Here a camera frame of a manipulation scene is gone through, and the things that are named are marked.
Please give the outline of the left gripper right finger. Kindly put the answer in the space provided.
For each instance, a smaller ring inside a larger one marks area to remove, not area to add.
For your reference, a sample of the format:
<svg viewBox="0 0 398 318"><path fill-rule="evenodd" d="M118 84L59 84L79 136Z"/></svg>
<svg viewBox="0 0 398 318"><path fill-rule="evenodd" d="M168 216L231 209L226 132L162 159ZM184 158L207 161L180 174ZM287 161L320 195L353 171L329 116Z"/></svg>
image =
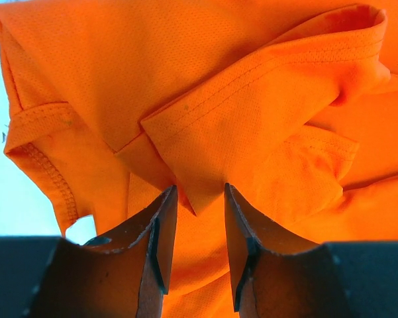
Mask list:
<svg viewBox="0 0 398 318"><path fill-rule="evenodd" d="M241 317L352 317L332 253L254 208L224 186L234 311Z"/></svg>

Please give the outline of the orange t shirt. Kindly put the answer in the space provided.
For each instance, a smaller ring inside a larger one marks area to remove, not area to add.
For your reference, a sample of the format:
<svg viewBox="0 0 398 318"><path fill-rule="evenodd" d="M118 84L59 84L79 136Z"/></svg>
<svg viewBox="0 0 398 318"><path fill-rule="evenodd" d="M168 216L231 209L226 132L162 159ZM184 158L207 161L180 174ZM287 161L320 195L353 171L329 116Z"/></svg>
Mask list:
<svg viewBox="0 0 398 318"><path fill-rule="evenodd" d="M225 184L315 242L398 240L398 1L0 4L5 155L65 232L178 189L164 317L234 317Z"/></svg>

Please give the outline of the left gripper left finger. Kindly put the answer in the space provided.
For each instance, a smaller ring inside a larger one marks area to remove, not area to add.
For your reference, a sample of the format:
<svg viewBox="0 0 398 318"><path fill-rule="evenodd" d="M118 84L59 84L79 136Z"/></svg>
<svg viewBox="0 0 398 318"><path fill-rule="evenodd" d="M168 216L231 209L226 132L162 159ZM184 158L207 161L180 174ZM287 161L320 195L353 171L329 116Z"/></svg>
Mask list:
<svg viewBox="0 0 398 318"><path fill-rule="evenodd" d="M177 223L177 187L84 245L61 239L27 317L161 317Z"/></svg>

